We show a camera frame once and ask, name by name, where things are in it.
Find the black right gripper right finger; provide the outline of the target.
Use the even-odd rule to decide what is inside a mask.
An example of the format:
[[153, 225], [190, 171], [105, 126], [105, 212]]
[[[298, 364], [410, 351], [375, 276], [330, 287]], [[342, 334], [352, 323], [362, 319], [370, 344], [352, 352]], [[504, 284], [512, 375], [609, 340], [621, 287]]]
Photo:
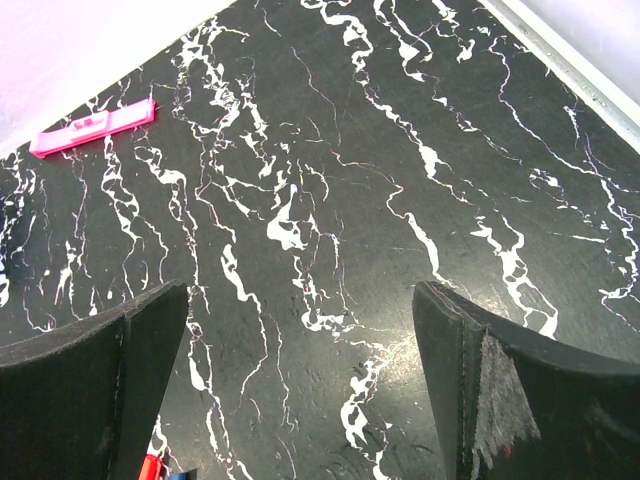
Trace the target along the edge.
[[412, 300], [450, 479], [635, 479], [639, 368], [552, 340], [436, 282]]

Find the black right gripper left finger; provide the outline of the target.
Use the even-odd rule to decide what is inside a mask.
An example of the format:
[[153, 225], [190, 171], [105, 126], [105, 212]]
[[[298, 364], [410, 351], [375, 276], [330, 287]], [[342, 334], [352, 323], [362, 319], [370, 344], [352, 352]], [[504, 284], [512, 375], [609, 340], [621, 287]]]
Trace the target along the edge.
[[2, 347], [2, 478], [137, 478], [187, 315], [167, 282]]

